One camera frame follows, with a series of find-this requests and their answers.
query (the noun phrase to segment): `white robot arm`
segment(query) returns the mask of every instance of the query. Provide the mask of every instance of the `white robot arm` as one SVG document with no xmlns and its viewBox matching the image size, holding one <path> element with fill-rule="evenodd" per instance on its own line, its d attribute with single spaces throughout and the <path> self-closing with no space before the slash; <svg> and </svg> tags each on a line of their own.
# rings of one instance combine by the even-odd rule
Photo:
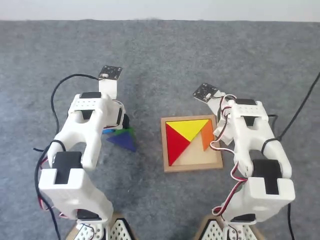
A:
<svg viewBox="0 0 320 240">
<path fill-rule="evenodd" d="M 96 168 L 103 129 L 129 127 L 124 105 L 115 99 L 121 71 L 121 67 L 103 67 L 99 92 L 74 97 L 62 130 L 48 149 L 50 168 L 42 170 L 38 185 L 64 216 L 78 224 L 90 224 L 96 233 L 104 230 L 95 240 L 109 239 L 113 205 L 93 185 L 87 171 Z M 83 154 L 70 151 L 77 143 L 86 144 Z"/>
<path fill-rule="evenodd" d="M 292 202 L 295 190 L 290 180 L 291 165 L 278 140 L 266 144 L 275 136 L 262 103 L 236 98 L 207 83 L 202 84 L 193 96 L 207 103 L 217 116 L 214 131 L 217 140 L 226 145 L 234 141 L 234 151 L 230 150 L 234 153 L 234 169 L 245 177 L 238 181 L 226 201 L 212 211 L 214 215 L 222 216 L 226 229 L 229 225 L 239 229 L 243 225 L 263 222 Z M 261 151 L 264 157 L 251 159 L 251 150 Z"/>
</svg>

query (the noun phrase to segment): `orange triangle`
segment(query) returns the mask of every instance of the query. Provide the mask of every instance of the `orange triangle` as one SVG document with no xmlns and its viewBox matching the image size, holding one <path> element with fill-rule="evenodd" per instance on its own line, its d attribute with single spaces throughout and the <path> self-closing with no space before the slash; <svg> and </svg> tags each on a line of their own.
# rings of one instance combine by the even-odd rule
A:
<svg viewBox="0 0 320 240">
<path fill-rule="evenodd" d="M 201 137 L 202 137 L 203 151 L 205 151 L 209 147 L 211 141 L 215 139 L 214 129 L 212 127 L 212 122 L 210 119 L 201 129 Z"/>
</svg>

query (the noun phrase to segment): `wooden puzzle frame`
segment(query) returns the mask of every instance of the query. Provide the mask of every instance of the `wooden puzzle frame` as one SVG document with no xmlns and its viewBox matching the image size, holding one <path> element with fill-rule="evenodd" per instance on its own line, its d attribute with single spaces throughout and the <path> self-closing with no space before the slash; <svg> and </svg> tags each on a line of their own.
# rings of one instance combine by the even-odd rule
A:
<svg viewBox="0 0 320 240">
<path fill-rule="evenodd" d="M 173 117 L 163 117 L 161 118 L 161 135 L 162 135 L 162 149 L 163 149 L 163 165 L 164 172 L 184 172 L 184 171 L 194 171 L 194 170 L 205 170 L 205 169 L 221 169 L 223 167 L 222 156 L 218 151 L 215 156 L 212 156 L 215 160 L 213 163 L 203 163 L 203 164 L 186 164 L 186 165 L 172 165 L 169 166 L 168 158 L 168 142 L 166 133 L 166 122 L 173 121 L 190 121 L 190 120 L 202 120 L 210 119 L 212 122 L 213 129 L 217 128 L 216 118 L 214 115 L 198 115 L 198 116 L 173 116 Z"/>
</svg>

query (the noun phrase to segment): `black cable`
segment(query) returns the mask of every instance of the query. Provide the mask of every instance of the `black cable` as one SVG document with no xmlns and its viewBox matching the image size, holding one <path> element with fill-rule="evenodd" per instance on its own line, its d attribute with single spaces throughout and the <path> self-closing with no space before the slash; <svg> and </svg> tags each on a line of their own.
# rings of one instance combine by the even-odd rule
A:
<svg viewBox="0 0 320 240">
<path fill-rule="evenodd" d="M 318 73 L 318 75 L 316 76 L 315 80 L 313 81 L 311 87 L 309 88 L 309 91 L 307 92 L 306 96 L 304 97 L 301 105 L 299 106 L 298 110 L 295 112 L 294 116 L 292 117 L 291 121 L 289 122 L 289 124 L 285 127 L 285 129 L 282 131 L 282 133 L 277 136 L 276 138 L 272 138 L 272 139 L 268 139 L 267 141 L 264 142 L 263 146 L 262 146 L 262 154 L 263 154 L 263 150 L 265 149 L 264 147 L 266 146 L 266 144 L 268 142 L 271 142 L 273 140 L 278 140 L 279 142 L 281 142 L 282 138 L 284 137 L 284 135 L 287 133 L 287 131 L 289 130 L 289 128 L 292 126 L 292 124 L 294 123 L 294 121 L 297 119 L 299 113 L 301 112 L 302 108 L 305 106 L 312 90 L 314 89 L 315 85 L 317 84 L 318 80 L 320 78 L 320 72 Z M 291 225 L 291 203 L 288 204 L 287 206 L 287 221 L 288 221 L 288 226 L 289 226 L 289 231 L 290 231 L 290 235 L 291 235 L 291 239 L 295 240 L 295 235 L 294 235 L 294 231 Z"/>
<path fill-rule="evenodd" d="M 237 231 L 237 229 L 235 229 L 233 226 L 231 226 L 231 225 L 228 225 L 230 228 L 232 228 L 234 231 L 235 231 L 235 235 L 236 235 L 236 240 L 238 240 L 238 237 L 239 237 L 239 235 L 238 235 L 238 231 Z"/>
<path fill-rule="evenodd" d="M 63 149 L 63 151 L 65 152 L 66 151 L 66 147 L 65 145 L 59 141 L 59 140 L 53 140 L 51 143 L 59 143 Z M 56 216 L 55 216 L 55 213 L 54 211 L 52 210 L 52 207 L 50 206 L 50 204 L 48 203 L 48 201 L 44 198 L 44 196 L 41 194 L 40 192 L 40 189 L 39 189 L 39 169 L 40 169 L 40 166 L 43 162 L 43 159 L 45 157 L 45 155 L 47 154 L 50 146 L 51 146 L 51 143 L 45 147 L 45 149 L 43 150 L 40 158 L 38 159 L 37 163 L 36 163 L 36 166 L 35 166 L 35 171 L 34 171 L 34 187 L 35 187 L 35 191 L 36 191 L 36 195 L 39 199 L 41 199 L 44 204 L 46 205 L 46 208 L 50 211 L 50 214 L 51 214 L 51 218 L 52 218 L 52 221 L 53 221 L 53 225 L 54 225 L 54 229 L 55 229 L 55 232 L 56 232 L 56 235 L 57 235 L 57 238 L 59 240 L 61 240 L 61 236 L 60 236 L 60 232 L 59 232 L 59 229 L 58 229 L 58 224 L 57 224 L 57 220 L 56 220 Z"/>
<path fill-rule="evenodd" d="M 287 219 L 288 219 L 288 226 L 289 226 L 291 238 L 292 240 L 295 240 L 294 231 L 291 226 L 291 202 L 288 204 Z"/>
<path fill-rule="evenodd" d="M 88 227 L 88 228 L 91 228 L 91 230 L 92 230 L 93 234 L 92 234 L 92 237 L 90 237 L 90 239 L 89 239 L 89 240 L 94 239 L 94 237 L 95 237 L 95 229 L 94 229 L 92 226 L 89 226 L 89 225 L 84 224 L 84 223 L 82 223 L 82 225 L 83 225 L 83 226 L 86 226 L 86 227 Z"/>
<path fill-rule="evenodd" d="M 289 130 L 289 128 L 291 127 L 291 125 L 294 123 L 294 121 L 297 119 L 297 116 L 299 115 L 299 113 L 301 112 L 302 108 L 305 106 L 312 90 L 314 89 L 315 85 L 317 84 L 318 80 L 320 78 L 320 72 L 318 73 L 318 75 L 316 76 L 315 80 L 313 81 L 312 85 L 310 86 L 309 88 L 309 91 L 307 92 L 306 96 L 304 97 L 301 105 L 299 106 L 298 110 L 295 112 L 294 116 L 292 117 L 292 119 L 290 120 L 289 124 L 285 127 L 285 129 L 282 131 L 282 133 L 275 137 L 275 138 L 270 138 L 270 139 L 267 139 L 263 145 L 262 145 L 262 148 L 261 148 L 261 153 L 264 154 L 264 150 L 265 150 L 265 147 L 267 145 L 267 143 L 269 142 L 272 142 L 272 141 L 279 141 L 281 142 L 282 138 L 284 137 L 284 135 L 287 133 L 287 131 Z"/>
<path fill-rule="evenodd" d="M 36 148 L 36 147 L 32 148 L 32 150 L 34 150 L 36 152 L 39 152 L 39 153 L 43 153 L 44 152 L 43 149 L 39 149 L 39 148 Z"/>
<path fill-rule="evenodd" d="M 52 113 L 53 113 L 53 117 L 54 117 L 54 120 L 55 120 L 55 124 L 56 124 L 56 129 L 55 129 L 55 134 L 57 135 L 60 131 L 60 123 L 59 123 L 59 120 L 58 120 L 58 117 L 57 117 L 57 113 L 56 113 L 56 110 L 55 110 L 55 105 L 54 105 L 54 97 L 55 97 L 55 94 L 56 94 L 56 91 L 58 89 L 58 87 L 65 81 L 67 81 L 68 79 L 71 79 L 73 77 L 85 77 L 85 78 L 89 78 L 89 79 L 94 79 L 94 80 L 97 80 L 99 81 L 98 78 L 96 78 L 95 76 L 91 76 L 91 75 L 87 75 L 87 74 L 79 74 L 79 73 L 76 73 L 76 74 L 72 74 L 70 76 L 67 76 L 65 77 L 64 79 L 62 79 L 53 89 L 52 91 L 52 94 L 51 94 L 51 99 L 50 99 L 50 103 L 51 103 L 51 110 L 52 110 Z"/>
<path fill-rule="evenodd" d="M 271 124 L 271 130 L 272 130 L 273 134 L 275 134 L 275 125 L 276 125 L 276 121 L 279 116 L 277 114 L 268 114 L 268 117 L 274 118 L 272 121 L 272 124 Z"/>
<path fill-rule="evenodd" d="M 313 81 L 308 93 L 306 94 L 305 98 L 303 99 L 301 105 L 299 106 L 298 110 L 296 111 L 296 113 L 294 114 L 294 116 L 292 117 L 291 121 L 289 122 L 289 124 L 285 127 L 285 129 L 282 131 L 282 133 L 277 137 L 279 139 L 279 141 L 281 142 L 283 136 L 287 133 L 288 129 L 291 127 L 291 125 L 294 123 L 294 121 L 296 120 L 297 116 L 299 115 L 299 113 L 301 112 L 302 108 L 305 106 L 306 101 L 308 100 L 312 90 L 314 89 L 315 85 L 317 84 L 318 80 L 320 78 L 320 72 L 318 73 L 318 76 L 316 76 L 315 80 Z"/>
</svg>

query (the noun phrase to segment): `blue triangle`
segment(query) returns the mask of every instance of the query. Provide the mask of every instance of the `blue triangle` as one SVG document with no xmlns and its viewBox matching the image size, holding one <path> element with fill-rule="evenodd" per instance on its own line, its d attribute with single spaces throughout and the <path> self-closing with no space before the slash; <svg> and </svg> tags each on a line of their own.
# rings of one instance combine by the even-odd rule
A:
<svg viewBox="0 0 320 240">
<path fill-rule="evenodd" d="M 115 130 L 114 129 L 103 129 L 102 134 L 110 134 L 113 133 Z"/>
<path fill-rule="evenodd" d="M 112 137 L 109 137 L 107 141 L 113 144 L 119 145 L 120 147 L 123 147 L 125 149 L 129 149 L 132 152 L 136 152 L 137 150 L 134 144 L 133 138 L 131 137 L 128 131 L 125 131 L 124 133 L 121 133 L 119 135 L 114 135 Z"/>
</svg>

